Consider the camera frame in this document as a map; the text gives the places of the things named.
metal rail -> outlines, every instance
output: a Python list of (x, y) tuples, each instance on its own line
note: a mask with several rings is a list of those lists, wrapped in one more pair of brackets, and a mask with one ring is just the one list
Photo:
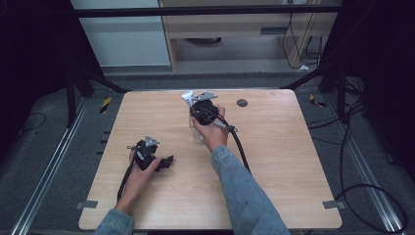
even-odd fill
[(83, 98), (79, 104), (78, 108), (78, 116), (74, 120), (72, 126), (68, 127), (64, 133), (64, 136), (61, 139), (54, 155), (52, 156), (51, 161), (49, 162), (48, 166), (45, 169), (45, 172), (42, 175), (39, 183), (37, 184), (36, 189), (34, 190), (33, 194), (29, 202), (27, 203), (26, 207), (24, 208), (23, 213), (19, 217), (19, 220), (16, 222), (15, 226), (12, 229), (13, 235), (24, 235), (27, 233), (28, 229), (30, 228), (31, 223), (34, 220), (34, 217), (39, 210), (43, 199), (46, 196), (46, 193), (49, 190), (49, 187), (55, 178), (55, 174), (61, 165), (62, 159), (64, 158), (69, 144), (73, 138), (74, 133), (79, 127), (80, 121), (85, 113), (85, 108), (88, 104), (89, 99)]
[[(335, 102), (329, 95), (323, 94), (323, 96), (324, 99), (327, 101), (327, 104), (330, 110), (332, 111), (333, 115), (336, 117), (337, 113)], [(337, 123), (339, 125), (341, 133), (345, 134), (345, 126), (339, 120), (337, 121)], [(347, 141), (347, 145), (348, 149), (350, 150), (350, 155), (354, 162), (354, 165), (356, 166), (357, 171), (359, 172), (359, 175), (362, 178), (363, 182), (381, 187), (375, 174), (370, 169), (368, 163), (366, 163), (353, 136), (350, 136), (350, 139)], [(397, 217), (388, 197), (384, 193), (375, 189), (368, 189), (368, 193), (378, 211), (379, 216), (381, 217), (382, 222), (385, 224), (385, 227), (388, 229), (388, 231), (397, 231), (400, 228), (402, 228), (402, 224), (400, 223), (400, 220)]]
[(205, 6), (128, 9), (87, 9), (73, 11), (52, 11), (47, 14), (57, 17), (113, 18), (113, 17), (154, 17), (190, 15), (236, 15), (236, 14), (289, 14), (289, 13), (333, 13), (356, 9), (357, 6), (342, 4), (324, 5), (251, 5), (251, 6)]

wooden table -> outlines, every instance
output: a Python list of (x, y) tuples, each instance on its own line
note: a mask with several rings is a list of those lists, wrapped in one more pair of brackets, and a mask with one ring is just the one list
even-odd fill
[[(215, 105), (238, 129), (254, 178), (290, 229), (338, 228), (337, 209), (327, 179), (291, 90), (208, 90)], [(125, 94), (79, 226), (95, 229), (115, 206), (116, 192), (128, 167), (127, 146), (145, 135), (161, 141), (157, 156), (174, 155), (171, 168), (156, 172), (135, 209), (135, 228), (231, 229), (218, 177), (209, 152), (197, 144), (189, 127), (189, 107), (181, 91), (140, 91)], [(246, 99), (244, 108), (237, 105)], [(239, 157), (232, 136), (228, 147)]]

person's left hand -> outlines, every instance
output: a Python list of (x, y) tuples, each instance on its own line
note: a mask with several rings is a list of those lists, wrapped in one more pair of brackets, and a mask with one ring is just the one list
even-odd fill
[[(133, 155), (134, 151), (131, 151), (129, 157), (130, 160), (132, 160)], [(137, 164), (132, 167), (130, 175), (125, 182), (125, 188), (121, 199), (116, 203), (115, 208), (117, 210), (131, 215), (135, 202), (149, 182), (153, 172), (157, 166), (159, 166), (160, 161), (161, 158), (155, 158), (145, 170), (141, 170)]]

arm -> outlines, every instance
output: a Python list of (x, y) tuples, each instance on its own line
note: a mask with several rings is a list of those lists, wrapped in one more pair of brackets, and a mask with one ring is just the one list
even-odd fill
[(156, 158), (144, 171), (136, 164), (125, 183), (122, 197), (110, 210), (97, 227), (94, 234), (125, 234), (130, 235), (134, 229), (134, 219), (131, 217), (135, 202), (150, 180), (161, 158)]
[[(225, 109), (218, 109), (224, 116)], [(235, 234), (290, 234), (265, 192), (226, 147), (228, 131), (214, 124), (200, 125), (195, 119), (194, 124), (211, 152)]]

hand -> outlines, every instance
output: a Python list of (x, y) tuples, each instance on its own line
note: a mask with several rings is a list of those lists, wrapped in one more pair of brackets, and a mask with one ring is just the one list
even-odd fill
[[(219, 114), (225, 117), (225, 108), (220, 106), (217, 108), (219, 110)], [(210, 150), (210, 152), (216, 149), (219, 145), (227, 145), (229, 135), (228, 130), (213, 123), (209, 125), (200, 125), (195, 118), (193, 118), (193, 124), (199, 133), (201, 133), (204, 137), (205, 144), (207, 145), (207, 148)]]
[[(134, 151), (130, 153), (130, 161), (134, 156)], [(159, 166), (161, 158), (155, 158), (150, 165), (145, 169), (141, 170), (140, 167), (135, 164), (125, 182), (124, 192), (122, 193), (121, 199), (116, 203), (115, 208), (119, 211), (125, 212), (131, 215), (134, 204), (140, 196), (143, 189), (149, 182), (153, 172)]]

